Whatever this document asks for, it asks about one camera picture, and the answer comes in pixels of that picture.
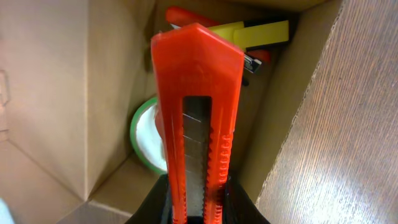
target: green ring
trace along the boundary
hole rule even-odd
[[[130,141],[132,144],[132,148],[134,149],[134,152],[136,152],[138,158],[151,170],[155,171],[158,174],[165,174],[166,172],[164,170],[159,169],[155,165],[151,164],[143,155],[143,153],[139,150],[137,139],[136,139],[136,129],[137,129],[137,123],[143,112],[148,109],[150,106],[154,105],[157,103],[157,97],[153,97],[149,99],[147,102],[145,102],[143,105],[141,105],[134,116],[132,117],[131,120],[131,125],[130,125]]]

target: red tool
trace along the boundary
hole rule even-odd
[[[221,23],[217,21],[177,6],[171,6],[166,10],[166,21],[179,27],[183,27],[196,22],[203,25],[204,27],[221,25]],[[271,55],[266,50],[251,50],[247,54],[254,58],[258,58],[263,62],[271,62]]]
[[[187,184],[183,121],[187,97],[211,98],[210,140],[206,147],[206,224],[221,224],[244,53],[199,24],[152,38],[161,130],[167,156],[173,223],[187,223]]]

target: black object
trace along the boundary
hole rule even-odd
[[[202,224],[201,217],[188,217],[188,224]],[[167,174],[159,177],[137,212],[126,224],[172,224],[172,202]],[[251,202],[235,177],[228,177],[223,224],[270,224]]]

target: wood grain surface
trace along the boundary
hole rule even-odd
[[[398,223],[398,3],[345,1],[257,206],[271,223]]]

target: metal blade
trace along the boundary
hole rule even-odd
[[[207,174],[211,98],[186,96],[183,99],[187,215],[202,217]]]

